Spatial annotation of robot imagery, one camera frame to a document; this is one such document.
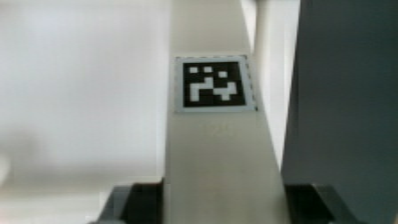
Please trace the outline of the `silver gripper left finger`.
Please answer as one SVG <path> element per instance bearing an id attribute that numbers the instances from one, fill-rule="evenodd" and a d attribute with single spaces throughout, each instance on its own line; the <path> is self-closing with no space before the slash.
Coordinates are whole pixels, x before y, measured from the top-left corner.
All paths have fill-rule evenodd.
<path id="1" fill-rule="evenodd" d="M 116 186 L 90 224 L 164 224 L 164 182 Z"/>

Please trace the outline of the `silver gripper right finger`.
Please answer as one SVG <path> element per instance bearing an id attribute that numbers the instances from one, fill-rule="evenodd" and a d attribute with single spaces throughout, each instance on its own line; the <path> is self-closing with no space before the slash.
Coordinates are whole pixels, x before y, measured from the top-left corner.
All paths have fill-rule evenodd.
<path id="1" fill-rule="evenodd" d="M 356 224 L 356 216 L 331 185 L 289 184 L 292 224 Z"/>

